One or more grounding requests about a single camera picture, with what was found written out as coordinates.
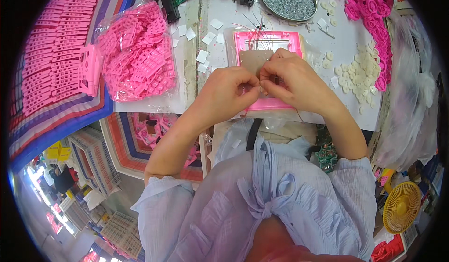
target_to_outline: black strap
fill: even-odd
[[[259,131],[259,127],[261,126],[263,119],[254,119],[254,122],[251,126],[250,133],[248,134],[248,139],[246,143],[246,150],[254,150],[254,143],[257,137],[257,132]]]

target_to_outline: pink plastic frame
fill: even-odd
[[[246,42],[254,40],[254,31],[238,31],[234,33],[234,41],[236,47],[237,64],[240,66],[240,51],[246,50]],[[297,53],[302,57],[300,34],[292,31],[266,31],[259,39],[289,39],[288,50]],[[248,111],[267,110],[267,109],[291,109],[291,105],[277,98],[259,98],[255,103],[248,107]]]

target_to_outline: white table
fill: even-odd
[[[338,21],[338,26],[333,27],[330,25],[327,11],[318,6],[316,15],[311,19],[315,22],[311,25],[311,28],[315,31],[308,33],[304,25],[301,26],[289,26],[287,21],[284,21],[275,16],[268,16],[271,24],[267,20],[265,15],[265,25],[267,29],[273,30],[285,30],[285,31],[297,31],[304,36],[304,39],[312,46],[318,48],[324,58],[326,52],[333,52],[334,60],[331,69],[320,68],[317,70],[317,74],[333,89],[330,79],[335,76],[334,67],[341,63],[349,64],[354,59],[354,55],[358,53],[356,43],[361,45],[367,45],[369,41],[373,40],[373,37],[369,34],[366,28],[363,26],[361,20],[356,22],[349,21],[344,13],[344,0],[337,1],[337,7],[335,8],[334,18]],[[201,90],[204,85],[212,67],[225,67],[228,66],[228,60],[226,56],[226,48],[223,44],[216,43],[216,38],[206,45],[201,42],[202,36],[204,37],[208,31],[218,35],[219,32],[227,27],[233,27],[231,23],[242,24],[247,27],[253,27],[250,21],[244,17],[243,14],[248,16],[254,22],[255,15],[259,18],[260,11],[271,13],[262,3],[255,3],[252,7],[246,7],[239,5],[239,2],[235,3],[232,0],[189,0],[186,2],[185,7],[178,7],[181,19],[175,24],[175,26],[186,24],[187,28],[192,29],[197,34],[197,37],[191,41],[187,41],[185,36],[179,37],[178,31],[173,34],[173,39],[179,39],[178,46],[175,48],[175,57],[177,62],[177,71],[179,76],[179,91],[178,95],[171,98],[168,97],[155,97],[147,98],[137,102],[116,103],[116,112],[173,112],[182,113],[193,102],[198,91]],[[217,18],[224,25],[216,30],[209,22]],[[329,32],[335,36],[332,39],[328,35],[324,34],[318,29],[316,22],[323,18],[329,25]],[[198,50],[205,50],[209,52],[207,60],[210,62],[210,69],[205,73],[196,71],[196,55]],[[344,94],[339,86],[334,90],[340,100],[349,109],[351,115],[356,120],[361,129],[375,131],[377,129],[377,120],[379,115],[379,108],[381,104],[382,94],[377,92],[373,97],[375,107],[371,108],[368,104],[359,104],[356,97],[349,92]],[[359,114],[360,106],[364,107],[363,114]],[[289,115],[290,120],[304,121],[310,123],[324,123],[321,116],[313,113],[301,112],[300,119],[298,115]]]

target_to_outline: white plastic crate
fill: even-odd
[[[103,134],[93,128],[85,127],[69,135],[69,141],[70,146],[75,144],[78,149],[84,151],[100,192],[106,198],[109,197],[116,190],[121,179],[112,163]]]
[[[82,231],[90,221],[85,210],[75,199],[69,197],[65,198],[59,205],[59,208],[64,212],[70,222],[72,222],[72,224],[80,231]]]
[[[132,258],[138,258],[142,243],[137,219],[117,211],[106,223],[101,235]]]

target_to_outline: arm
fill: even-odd
[[[193,104],[161,138],[145,167],[145,186],[152,176],[179,178],[198,135],[210,126],[233,118],[259,97],[259,80],[245,68],[218,68],[210,74]]]
[[[275,85],[270,75],[281,77],[286,88]],[[261,69],[261,87],[298,110],[320,114],[340,157],[360,159],[367,154],[365,138],[349,111],[306,61],[279,48]]]

